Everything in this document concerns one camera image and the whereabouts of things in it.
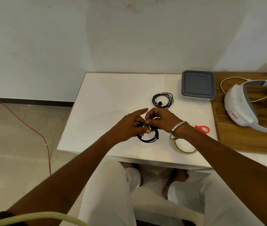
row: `black wire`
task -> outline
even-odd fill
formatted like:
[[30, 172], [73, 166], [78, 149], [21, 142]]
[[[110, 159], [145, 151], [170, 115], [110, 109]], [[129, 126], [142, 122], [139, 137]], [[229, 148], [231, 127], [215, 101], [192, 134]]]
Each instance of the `black wire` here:
[[[155, 99], [157, 98], [157, 97], [159, 97], [159, 96], [165, 96], [165, 97], [167, 97], [168, 98], [168, 103], [165, 105], [165, 106], [162, 106], [162, 102], [156, 102], [155, 101]], [[166, 108], [166, 109], [169, 109], [170, 108], [170, 106], [173, 104], [173, 95], [171, 94], [171, 93], [168, 93], [168, 92], [166, 92], [166, 93], [158, 93], [158, 94], [156, 94], [156, 95], [154, 95], [153, 96], [153, 98], [152, 98], [152, 103], [154, 104], [154, 106], [155, 107], [158, 107], [158, 108]]]
[[[143, 125], [144, 125], [143, 123], [139, 123], [136, 127], [143, 127]], [[152, 128], [155, 132], [155, 136], [152, 139], [142, 140], [142, 136], [140, 136], [139, 134], [136, 135], [144, 143], [153, 143], [154, 141], [156, 141], [158, 139], [158, 129], [156, 127], [150, 126], [150, 125], [149, 125], [149, 127]]]

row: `bare foot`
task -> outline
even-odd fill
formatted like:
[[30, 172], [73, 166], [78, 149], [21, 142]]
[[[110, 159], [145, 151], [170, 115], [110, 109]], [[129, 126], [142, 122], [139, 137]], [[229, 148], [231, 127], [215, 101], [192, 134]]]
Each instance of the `bare foot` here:
[[189, 178], [188, 170], [174, 168], [169, 180], [166, 182], [165, 187], [162, 190], [163, 198], [168, 200], [168, 191], [172, 182], [179, 181], [185, 182]]
[[[120, 163], [122, 164], [122, 166], [123, 166], [125, 169], [126, 169], [126, 168], [136, 168], [136, 169], [139, 170], [139, 167], [138, 167], [138, 165], [137, 165], [136, 163], [131, 163], [131, 162], [120, 162]], [[141, 172], [140, 172], [140, 175], [141, 175], [140, 186], [142, 186], [143, 183], [144, 183], [144, 179], [143, 179], [143, 176], [142, 176]]]

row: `container with gray lid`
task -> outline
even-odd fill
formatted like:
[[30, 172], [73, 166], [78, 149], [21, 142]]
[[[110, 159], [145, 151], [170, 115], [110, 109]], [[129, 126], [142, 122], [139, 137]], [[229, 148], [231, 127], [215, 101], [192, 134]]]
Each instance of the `container with gray lid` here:
[[182, 73], [182, 95], [211, 101], [216, 95], [214, 75], [211, 72], [186, 70]]

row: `person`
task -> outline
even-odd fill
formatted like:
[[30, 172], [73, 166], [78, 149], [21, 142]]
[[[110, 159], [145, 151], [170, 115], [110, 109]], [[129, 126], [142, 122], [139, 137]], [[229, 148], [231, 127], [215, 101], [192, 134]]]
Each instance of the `person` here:
[[[86, 185], [79, 218], [88, 225], [136, 225], [130, 192], [142, 184], [133, 164], [103, 160], [116, 144], [137, 134], [150, 133], [147, 125], [166, 132], [182, 122], [167, 109], [141, 109], [124, 116], [94, 144], [41, 182], [0, 218], [25, 213], [68, 213]], [[267, 225], [267, 167], [220, 144], [188, 124], [173, 135], [191, 143], [216, 174], [185, 183], [186, 170], [174, 170], [164, 187], [164, 198], [204, 214], [205, 225]], [[56, 219], [23, 222], [29, 226], [56, 226]]]

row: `orange scissors handle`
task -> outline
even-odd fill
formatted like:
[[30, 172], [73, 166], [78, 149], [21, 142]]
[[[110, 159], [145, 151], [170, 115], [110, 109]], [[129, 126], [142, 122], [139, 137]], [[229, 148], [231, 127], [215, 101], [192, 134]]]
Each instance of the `orange scissors handle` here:
[[210, 129], [209, 129], [209, 127], [207, 127], [207, 126], [197, 126], [197, 125], [195, 125], [195, 128], [196, 128], [197, 130], [199, 130], [199, 131], [205, 133], [205, 134], [207, 134], [207, 133], [210, 132]]

